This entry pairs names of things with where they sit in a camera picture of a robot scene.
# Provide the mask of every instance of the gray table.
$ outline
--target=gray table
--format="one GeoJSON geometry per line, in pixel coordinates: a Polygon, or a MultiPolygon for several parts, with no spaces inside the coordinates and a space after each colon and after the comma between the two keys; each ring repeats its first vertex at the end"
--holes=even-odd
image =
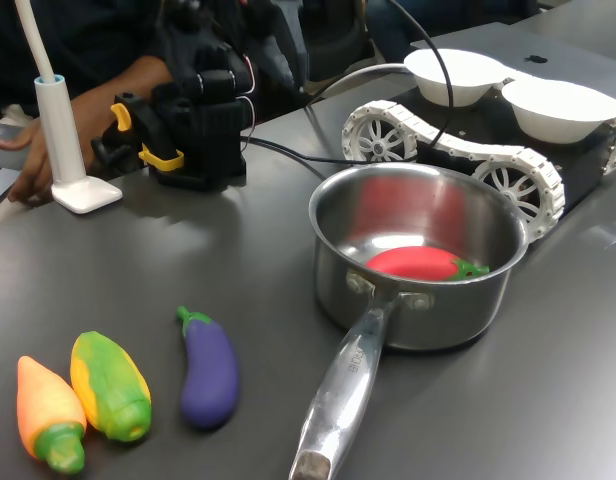
{"type": "Polygon", "coordinates": [[[616,60],[616,0],[571,0],[515,26],[616,60]]]}
{"type": "MultiPolygon", "coordinates": [[[[409,86],[405,77],[375,81],[257,135],[335,155],[354,107],[409,86]]],[[[162,187],[143,172],[118,182],[123,202],[87,217],[49,205],[0,224],[0,479],[54,478],[19,443],[18,357],[68,378],[72,344],[88,330],[136,361],[154,423],[135,447],[90,431],[81,478],[287,478],[342,332],[312,297],[307,202],[318,181],[258,148],[246,157],[248,186],[220,196],[162,187]],[[221,322],[239,356],[240,406],[217,432],[179,417],[180,304],[221,322]]],[[[388,352],[339,479],[616,479],[612,222],[616,176],[518,268],[497,321],[472,348],[388,352]]]]}

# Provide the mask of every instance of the white robot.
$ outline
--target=white robot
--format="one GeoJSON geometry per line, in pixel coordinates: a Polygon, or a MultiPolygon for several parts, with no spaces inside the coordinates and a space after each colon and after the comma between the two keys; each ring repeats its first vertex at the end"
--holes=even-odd
{"type": "MultiPolygon", "coordinates": [[[[446,63],[449,63],[448,70],[451,74],[451,79],[454,76],[460,76],[456,75],[456,65],[447,61],[449,57],[447,52],[452,51],[446,50],[442,52],[444,60],[446,63]]],[[[415,54],[419,56],[426,55],[426,53],[420,54],[419,52],[415,52],[415,54]]],[[[476,57],[481,57],[481,59],[477,58],[477,61],[486,58],[482,56],[476,57]]],[[[422,76],[421,72],[419,72],[419,75],[417,74],[417,68],[421,68],[421,65],[424,65],[425,68],[425,61],[422,62],[421,58],[415,59],[417,60],[418,67],[411,68],[411,66],[408,65],[408,60],[409,59],[406,59],[406,66],[415,73],[422,95],[434,103],[438,103],[439,105],[444,105],[445,103],[447,106],[447,92],[439,88],[437,88],[437,90],[431,90],[431,87],[433,89],[435,87],[434,83],[430,83],[431,77],[434,75],[427,75],[426,78],[422,76]]],[[[442,83],[441,70],[438,72],[438,77],[436,81],[437,87],[442,83]]],[[[483,92],[494,87],[499,90],[499,92],[496,92],[499,94],[502,88],[511,82],[527,82],[528,80],[528,75],[506,69],[505,78],[502,82],[493,82],[491,85],[479,85],[479,87],[485,87],[481,88],[483,92]]],[[[470,102],[474,100],[473,98],[466,98],[466,95],[462,95],[464,93],[462,92],[462,87],[457,87],[454,81],[453,92],[455,92],[455,97],[459,97],[459,101],[463,102],[461,104],[462,106],[469,105],[470,102]]],[[[476,91],[473,93],[478,100],[483,95],[483,92],[480,93],[480,91],[476,91]]],[[[614,105],[611,104],[610,106],[613,108],[612,111],[616,113],[616,101],[612,100],[612,102],[614,105]]],[[[522,114],[518,113],[517,110],[515,110],[515,114],[519,126],[524,132],[531,136],[535,136],[535,138],[540,138],[544,135],[542,131],[532,131],[533,128],[535,130],[542,128],[541,125],[536,124],[539,117],[527,116],[523,118],[521,116],[522,114]]],[[[602,168],[602,172],[603,175],[608,175],[616,170],[616,115],[614,118],[606,120],[605,123],[610,126],[614,135],[614,145],[610,145],[608,148],[604,149],[607,162],[606,158],[604,158],[605,167],[602,168]]],[[[569,125],[568,123],[562,124],[565,125],[565,129],[562,128],[563,131],[561,135],[562,137],[565,135],[565,137],[557,140],[557,142],[573,143],[571,141],[572,138],[566,138],[568,136],[572,137],[573,133],[575,136],[581,137],[581,134],[578,135],[578,132],[574,131],[576,128],[579,128],[581,124],[581,122],[575,126],[569,125]]],[[[544,127],[544,130],[552,127],[553,125],[547,125],[544,127]]],[[[592,124],[590,128],[595,130],[596,125],[592,124]]],[[[374,101],[357,108],[350,115],[343,128],[342,148],[344,156],[350,161],[391,162],[412,160],[413,162],[417,162],[421,161],[421,155],[418,155],[417,147],[420,146],[421,148],[422,144],[430,145],[437,137],[438,133],[439,130],[437,128],[402,105],[390,101],[374,101]]],[[[447,133],[439,137],[433,148],[436,151],[444,152],[451,158],[478,162],[472,176],[497,188],[502,194],[508,197],[510,201],[520,207],[529,224],[528,231],[531,241],[534,242],[545,236],[557,225],[557,222],[563,215],[564,207],[566,207],[566,193],[562,176],[558,172],[560,167],[558,166],[555,168],[555,165],[551,163],[550,159],[537,151],[522,145],[479,144],[447,133]]]]}

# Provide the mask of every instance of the stainless steel saucepan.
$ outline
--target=stainless steel saucepan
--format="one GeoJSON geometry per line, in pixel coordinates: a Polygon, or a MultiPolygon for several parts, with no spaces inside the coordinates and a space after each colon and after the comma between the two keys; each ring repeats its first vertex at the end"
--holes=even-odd
{"type": "Polygon", "coordinates": [[[521,212],[473,178],[376,164],[324,181],[310,200],[317,301],[350,329],[306,417],[290,480],[331,480],[361,423],[384,344],[415,351],[469,342],[488,327],[527,249],[521,212]],[[381,274],[365,264],[397,247],[442,248],[491,273],[452,282],[381,274]]]}

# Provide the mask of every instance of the purple eggplant toy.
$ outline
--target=purple eggplant toy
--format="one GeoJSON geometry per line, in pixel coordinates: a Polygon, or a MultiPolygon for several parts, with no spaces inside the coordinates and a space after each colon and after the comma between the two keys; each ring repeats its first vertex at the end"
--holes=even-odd
{"type": "Polygon", "coordinates": [[[188,372],[181,413],[191,425],[211,429],[225,423],[239,397],[237,358],[224,329],[201,313],[177,309],[183,321],[188,372]]]}

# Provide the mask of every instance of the yellow clip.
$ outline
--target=yellow clip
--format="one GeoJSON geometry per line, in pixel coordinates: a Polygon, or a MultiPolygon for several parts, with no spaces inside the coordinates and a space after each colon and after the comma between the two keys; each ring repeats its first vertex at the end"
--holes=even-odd
{"type": "Polygon", "coordinates": [[[125,105],[121,103],[115,103],[112,107],[110,107],[112,113],[117,117],[117,129],[120,132],[127,132],[132,127],[132,119],[130,118],[130,113],[125,105]]]}
{"type": "Polygon", "coordinates": [[[162,172],[172,172],[173,170],[177,170],[184,166],[184,154],[177,150],[177,157],[171,158],[170,160],[162,160],[161,158],[155,157],[148,148],[142,143],[141,144],[141,152],[139,152],[139,158],[141,158],[144,163],[148,163],[154,166],[157,170],[161,170],[162,172]]]}

